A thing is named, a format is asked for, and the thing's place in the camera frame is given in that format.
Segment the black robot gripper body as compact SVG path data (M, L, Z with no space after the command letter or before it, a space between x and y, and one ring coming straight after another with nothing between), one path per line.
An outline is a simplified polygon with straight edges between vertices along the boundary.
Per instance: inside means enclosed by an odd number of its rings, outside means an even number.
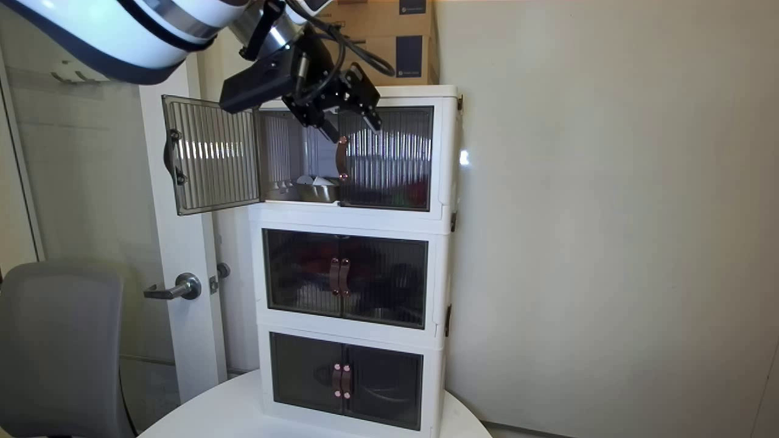
M320 115L329 117L338 110L359 115L359 105L378 108L380 92L369 74L347 60L347 51L331 55L326 33L316 33L312 27L293 43L293 74L296 81L284 92L284 102L305 127L316 127Z

